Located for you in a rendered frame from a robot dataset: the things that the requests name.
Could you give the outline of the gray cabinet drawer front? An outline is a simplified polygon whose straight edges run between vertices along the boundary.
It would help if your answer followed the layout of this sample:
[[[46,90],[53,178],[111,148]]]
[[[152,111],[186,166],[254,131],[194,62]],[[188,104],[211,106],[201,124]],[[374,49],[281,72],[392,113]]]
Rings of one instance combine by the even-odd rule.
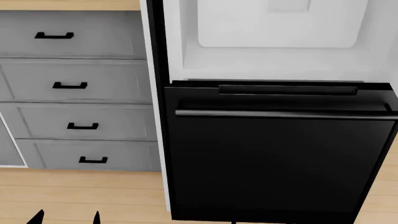
[[[85,89],[53,89],[55,82]],[[151,103],[145,59],[0,59],[0,101]]]
[[[16,139],[156,141],[154,110],[143,104],[0,103],[0,113]],[[70,130],[69,123],[97,130]]]
[[[16,143],[31,169],[161,171],[155,141],[16,139]],[[81,156],[89,160],[107,157],[108,161],[79,164]]]
[[[35,39],[38,32],[72,39]],[[146,58],[139,11],[0,11],[0,57]]]

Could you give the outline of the black freezer drawer front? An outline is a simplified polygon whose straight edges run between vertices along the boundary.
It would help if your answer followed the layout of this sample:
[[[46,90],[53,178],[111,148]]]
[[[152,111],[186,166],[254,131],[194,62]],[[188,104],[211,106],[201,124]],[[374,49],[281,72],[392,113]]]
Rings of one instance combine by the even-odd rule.
[[[355,96],[223,95],[220,85],[352,86]],[[398,121],[179,117],[183,101],[398,111],[388,83],[175,81],[164,88],[174,220],[353,224]]]

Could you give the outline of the light wooden countertop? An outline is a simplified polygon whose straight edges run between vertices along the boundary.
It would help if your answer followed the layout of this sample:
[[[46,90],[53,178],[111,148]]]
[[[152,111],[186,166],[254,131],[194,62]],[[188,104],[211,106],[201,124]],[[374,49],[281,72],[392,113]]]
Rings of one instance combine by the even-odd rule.
[[[140,10],[140,0],[0,0],[0,11]]]

